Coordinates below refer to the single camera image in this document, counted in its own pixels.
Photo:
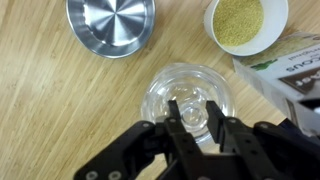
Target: wooden table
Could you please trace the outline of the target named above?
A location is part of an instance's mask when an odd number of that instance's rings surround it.
[[[288,28],[320,31],[319,0],[289,0]],[[209,0],[156,0],[147,44],[118,60],[97,56],[73,35],[65,0],[0,1],[0,179],[71,179],[74,172],[140,119],[144,92],[174,62],[203,64],[224,76],[238,117],[253,125],[284,117],[233,70],[207,36]],[[157,157],[139,179],[164,168]]]

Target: cardboard box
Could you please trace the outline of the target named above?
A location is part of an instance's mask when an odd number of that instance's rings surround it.
[[[320,135],[320,35],[297,32],[267,50],[233,57],[236,72],[306,135]]]

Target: white bowl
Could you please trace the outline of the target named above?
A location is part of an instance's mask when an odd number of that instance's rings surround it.
[[[237,56],[257,54],[271,46],[286,26],[289,14],[287,0],[260,0],[264,20],[257,35],[239,46],[225,46],[218,42],[213,30],[213,17],[219,0],[212,0],[204,15],[204,26],[208,35],[226,52]]]

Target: grain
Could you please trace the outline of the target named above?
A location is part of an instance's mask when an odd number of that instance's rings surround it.
[[[259,0],[220,0],[213,18],[220,44],[238,46],[250,41],[260,30],[263,9]]]

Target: stainless steel bowl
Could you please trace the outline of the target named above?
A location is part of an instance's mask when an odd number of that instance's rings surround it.
[[[67,14],[77,38],[108,58],[128,56],[149,39],[154,0],[67,0]]]

